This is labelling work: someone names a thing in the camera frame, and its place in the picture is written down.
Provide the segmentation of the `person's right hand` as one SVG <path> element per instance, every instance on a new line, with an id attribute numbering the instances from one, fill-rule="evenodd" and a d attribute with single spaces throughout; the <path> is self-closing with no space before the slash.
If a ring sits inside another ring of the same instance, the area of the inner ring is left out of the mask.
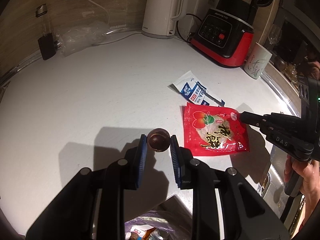
<path id="1" fill-rule="evenodd" d="M 303 178 L 300 191 L 305 196 L 305 217 L 299 228 L 301 230 L 319 201 L 319 162 L 312 160 L 311 163 L 301 163 L 292 160 L 291 156 L 287 155 L 284 170 L 284 181 L 286 183 L 289 181 L 292 171 Z"/>

